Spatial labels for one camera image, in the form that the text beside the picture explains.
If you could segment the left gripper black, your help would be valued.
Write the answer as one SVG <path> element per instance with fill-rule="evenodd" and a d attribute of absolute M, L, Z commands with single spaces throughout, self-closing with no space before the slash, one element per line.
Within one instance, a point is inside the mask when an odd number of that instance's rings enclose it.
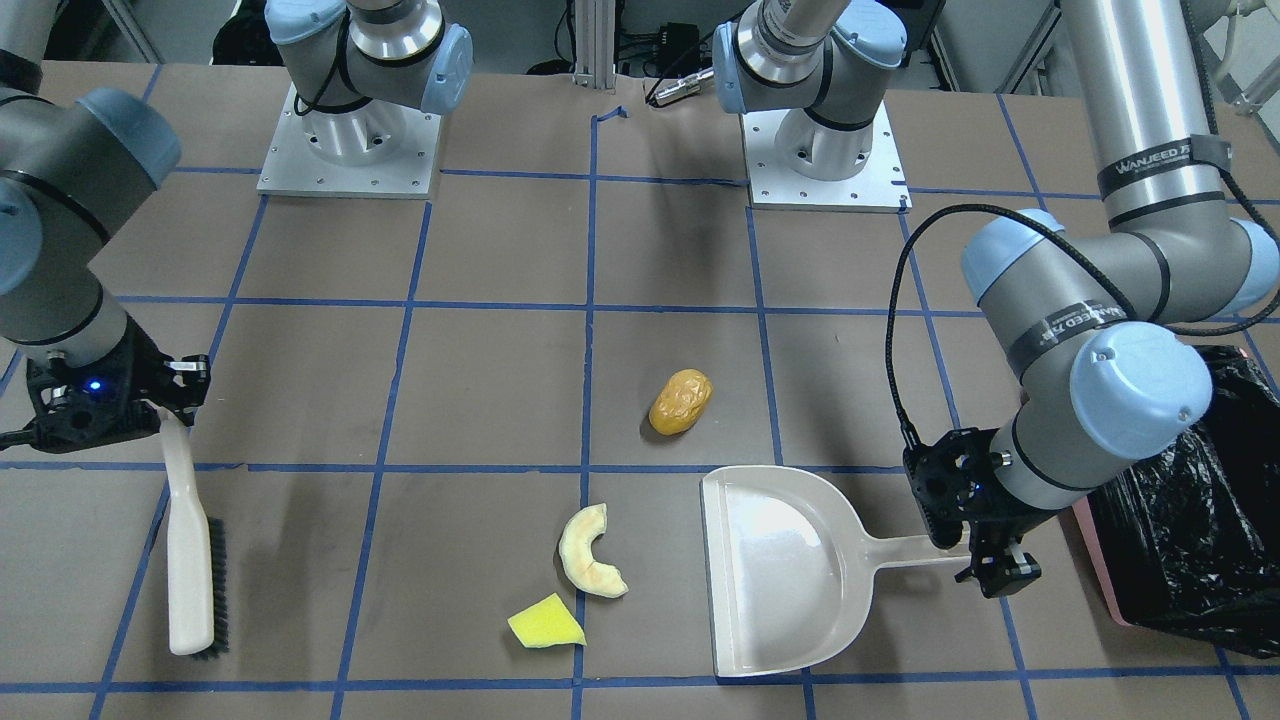
<path fill-rule="evenodd" d="M 955 546 L 969 530 L 970 562 L 956 583 L 986 583 L 986 598 L 1015 594 L 1042 578 L 1042 566 L 1021 547 L 1023 537 L 1053 518 L 1012 496 L 997 478 L 1001 455 L 993 430 L 951 430 L 936 443 L 904 432 L 902 464 L 911 493 L 936 546 Z"/>

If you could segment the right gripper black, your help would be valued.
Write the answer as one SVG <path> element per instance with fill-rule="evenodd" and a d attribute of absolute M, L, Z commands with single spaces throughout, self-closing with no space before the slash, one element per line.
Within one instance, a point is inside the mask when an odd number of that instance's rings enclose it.
<path fill-rule="evenodd" d="M 26 386 L 35 415 L 20 429 L 3 433 L 1 447 L 69 454 L 141 439 L 159 433 L 161 410 L 192 427 L 210 379 L 209 355 L 174 359 L 129 320 L 120 342 L 88 365 L 54 359 L 41 368 L 28 361 Z"/>

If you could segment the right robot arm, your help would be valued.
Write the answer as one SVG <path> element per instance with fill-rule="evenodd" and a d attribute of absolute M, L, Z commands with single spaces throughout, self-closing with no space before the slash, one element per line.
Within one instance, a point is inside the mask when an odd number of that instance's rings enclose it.
<path fill-rule="evenodd" d="M 262 1 L 262 32 L 328 163 L 397 142 L 394 106 L 445 115 L 463 97 L 474 38 L 438 1 Z M 180 141 L 114 87 L 69 106 L 38 94 L 58 5 L 3 4 L 3 338 L 26 359 L 35 415 L 3 447 L 70 454 L 192 427 L 209 392 L 202 354 L 163 352 L 91 261 L 163 186 Z"/>

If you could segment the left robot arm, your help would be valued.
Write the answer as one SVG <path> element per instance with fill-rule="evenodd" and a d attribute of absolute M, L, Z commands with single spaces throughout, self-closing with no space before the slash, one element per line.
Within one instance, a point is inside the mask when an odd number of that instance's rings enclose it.
<path fill-rule="evenodd" d="M 940 219 L 988 213 L 963 252 L 968 288 L 1027 393 L 996 430 L 922 442 L 900 398 L 902 462 L 931 542 L 966 542 L 957 575 L 988 597 L 1039 578 L 1023 537 L 1169 447 L 1213 396 L 1194 323 L 1277 306 L 1277 237 L 1265 219 L 1230 217 L 1233 150 L 1219 135 L 1188 1 L 1064 1 L 1084 79 L 1108 233 L 1070 240 L 1044 211 L 957 204 Z"/>

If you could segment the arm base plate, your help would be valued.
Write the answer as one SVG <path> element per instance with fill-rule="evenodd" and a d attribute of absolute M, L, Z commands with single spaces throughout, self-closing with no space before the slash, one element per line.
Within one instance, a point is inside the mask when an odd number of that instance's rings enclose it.
<path fill-rule="evenodd" d="M 371 101 L 346 114 L 311 111 L 291 86 L 257 191 L 268 196 L 430 199 L 444 117 Z"/>
<path fill-rule="evenodd" d="M 751 206 L 758 210 L 905 213 L 913 208 L 887 106 L 842 132 L 803 109 L 740 117 Z"/>

